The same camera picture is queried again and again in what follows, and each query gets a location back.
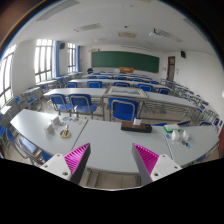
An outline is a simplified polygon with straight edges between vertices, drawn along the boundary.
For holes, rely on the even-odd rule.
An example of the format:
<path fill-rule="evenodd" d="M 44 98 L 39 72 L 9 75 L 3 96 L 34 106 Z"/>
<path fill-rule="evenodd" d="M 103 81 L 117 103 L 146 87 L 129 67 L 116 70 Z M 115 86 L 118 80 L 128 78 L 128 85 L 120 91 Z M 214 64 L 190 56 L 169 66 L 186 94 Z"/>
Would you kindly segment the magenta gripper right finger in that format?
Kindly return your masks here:
<path fill-rule="evenodd" d="M 181 170 L 181 167 L 168 155 L 158 155 L 136 143 L 132 145 L 132 155 L 143 186 Z"/>

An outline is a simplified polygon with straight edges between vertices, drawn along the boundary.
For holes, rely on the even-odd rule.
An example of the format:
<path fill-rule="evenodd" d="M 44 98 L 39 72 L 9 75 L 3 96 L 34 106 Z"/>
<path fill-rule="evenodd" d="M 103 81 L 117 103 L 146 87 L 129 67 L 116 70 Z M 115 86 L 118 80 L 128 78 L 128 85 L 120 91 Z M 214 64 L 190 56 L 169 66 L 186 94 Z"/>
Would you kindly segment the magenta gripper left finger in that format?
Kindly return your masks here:
<path fill-rule="evenodd" d="M 55 154 L 41 166 L 41 169 L 74 184 L 79 184 L 90 153 L 90 144 L 86 143 L 65 155 Z"/>

